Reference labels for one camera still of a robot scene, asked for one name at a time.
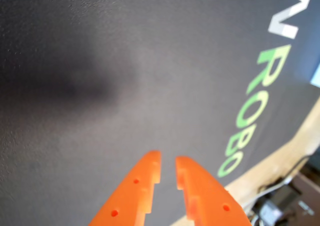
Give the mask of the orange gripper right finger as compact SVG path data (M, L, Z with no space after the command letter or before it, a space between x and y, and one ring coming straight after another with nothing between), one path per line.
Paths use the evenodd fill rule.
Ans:
M183 191L186 217L196 226L249 226L243 208L199 163L187 156L175 160L177 189Z

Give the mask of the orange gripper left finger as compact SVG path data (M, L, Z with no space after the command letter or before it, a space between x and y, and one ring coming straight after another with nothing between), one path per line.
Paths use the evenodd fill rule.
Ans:
M90 226L143 226L152 212L155 185L161 181L162 154L146 153L124 177Z

